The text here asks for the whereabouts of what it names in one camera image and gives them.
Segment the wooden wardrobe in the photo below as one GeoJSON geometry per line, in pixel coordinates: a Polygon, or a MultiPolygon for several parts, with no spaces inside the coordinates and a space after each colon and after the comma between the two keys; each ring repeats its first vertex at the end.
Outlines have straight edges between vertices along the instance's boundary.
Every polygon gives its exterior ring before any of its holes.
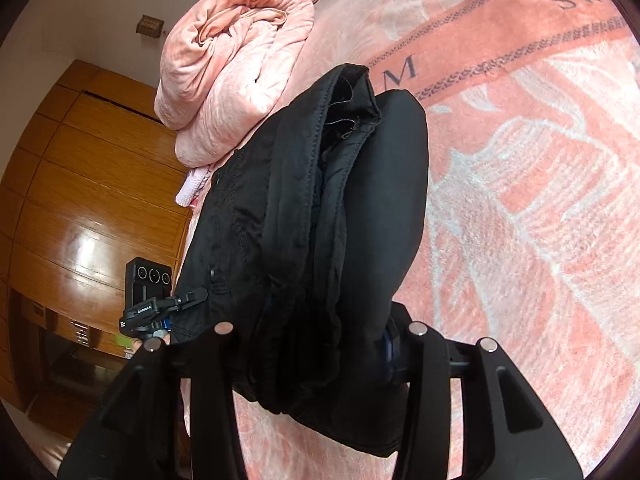
{"type": "Polygon", "coordinates": [[[1,181],[1,394],[20,410],[41,382],[42,330],[125,355],[126,264],[174,266],[189,223],[152,87],[75,61],[46,90],[1,181]]]}

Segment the black pants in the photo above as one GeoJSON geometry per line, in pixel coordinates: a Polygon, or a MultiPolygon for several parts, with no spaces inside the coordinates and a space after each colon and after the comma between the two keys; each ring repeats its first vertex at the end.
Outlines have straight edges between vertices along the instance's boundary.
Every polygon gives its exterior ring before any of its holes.
{"type": "Polygon", "coordinates": [[[336,66],[218,169],[177,292],[171,339],[228,321],[245,399],[378,457],[400,445],[407,391],[385,363],[393,299],[421,244],[424,109],[336,66]]]}

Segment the pink sweet dream bedspread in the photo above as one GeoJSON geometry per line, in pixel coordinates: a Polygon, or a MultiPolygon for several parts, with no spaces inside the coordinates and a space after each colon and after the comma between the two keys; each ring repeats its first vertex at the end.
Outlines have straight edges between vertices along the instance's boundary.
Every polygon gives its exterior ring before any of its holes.
{"type": "Polygon", "coordinates": [[[319,0],[285,97],[344,62],[426,114],[397,299],[448,338],[495,338],[591,474],[639,404],[634,34],[612,0],[319,0]]]}

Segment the brown wall switch box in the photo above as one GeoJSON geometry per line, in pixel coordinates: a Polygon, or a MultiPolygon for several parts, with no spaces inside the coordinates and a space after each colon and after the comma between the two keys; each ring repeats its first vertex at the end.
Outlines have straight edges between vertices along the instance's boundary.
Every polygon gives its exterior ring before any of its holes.
{"type": "Polygon", "coordinates": [[[164,21],[143,14],[137,22],[136,33],[151,39],[158,39],[163,32],[164,21]]]}

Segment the folded white pink towel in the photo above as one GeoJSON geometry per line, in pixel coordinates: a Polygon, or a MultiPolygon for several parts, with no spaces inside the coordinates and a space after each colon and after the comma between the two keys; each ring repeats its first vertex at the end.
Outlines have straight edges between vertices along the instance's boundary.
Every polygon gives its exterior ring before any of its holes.
{"type": "Polygon", "coordinates": [[[188,171],[183,185],[175,197],[175,202],[183,208],[193,208],[202,194],[206,182],[212,175],[211,166],[193,168],[188,171]]]}

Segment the folded pink comforter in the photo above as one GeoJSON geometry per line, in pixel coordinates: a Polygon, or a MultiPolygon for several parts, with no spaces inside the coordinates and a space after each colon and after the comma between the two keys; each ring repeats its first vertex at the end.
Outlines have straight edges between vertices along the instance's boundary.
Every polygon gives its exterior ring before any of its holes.
{"type": "Polygon", "coordinates": [[[183,166],[220,162],[271,113],[313,27],[311,0],[200,0],[180,18],[154,112],[183,166]]]}

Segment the wooden shelf unit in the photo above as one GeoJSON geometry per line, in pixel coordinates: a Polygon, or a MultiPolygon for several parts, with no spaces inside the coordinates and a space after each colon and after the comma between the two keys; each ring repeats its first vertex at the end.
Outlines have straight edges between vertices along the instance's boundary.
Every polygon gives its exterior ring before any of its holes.
{"type": "Polygon", "coordinates": [[[31,422],[73,437],[126,364],[125,353],[113,335],[9,290],[3,395],[31,422]]]}

